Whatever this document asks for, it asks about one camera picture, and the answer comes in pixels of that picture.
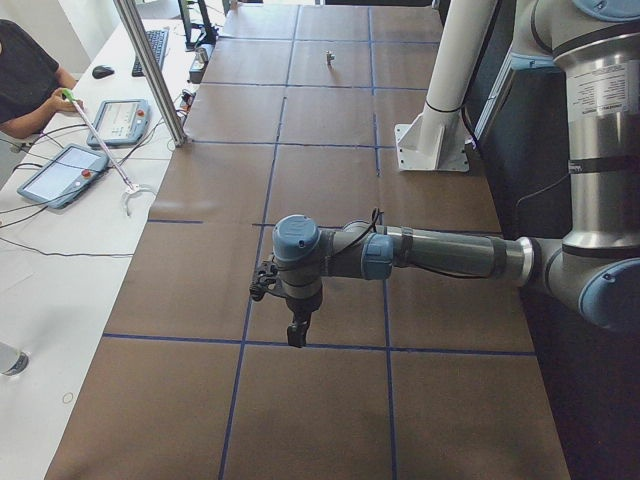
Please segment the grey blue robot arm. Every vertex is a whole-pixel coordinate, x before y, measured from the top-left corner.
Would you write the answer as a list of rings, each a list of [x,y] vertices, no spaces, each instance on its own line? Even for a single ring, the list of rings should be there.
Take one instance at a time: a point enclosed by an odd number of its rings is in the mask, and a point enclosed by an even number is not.
[[[511,62],[566,76],[572,227],[560,240],[495,237],[353,221],[322,229],[291,215],[250,294],[286,301],[291,346],[306,343],[326,277],[382,280],[394,268],[532,284],[585,320],[639,328],[639,5],[635,1],[520,1]]]

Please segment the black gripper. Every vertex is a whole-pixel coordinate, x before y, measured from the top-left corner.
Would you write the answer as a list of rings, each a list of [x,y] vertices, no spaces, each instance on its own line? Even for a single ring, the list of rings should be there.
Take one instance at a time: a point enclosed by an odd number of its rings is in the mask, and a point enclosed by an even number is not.
[[[311,324],[311,313],[323,301],[321,268],[318,260],[285,261],[271,253],[254,270],[249,295],[259,302],[266,294],[283,298],[294,313],[287,327],[288,345],[304,348]]]

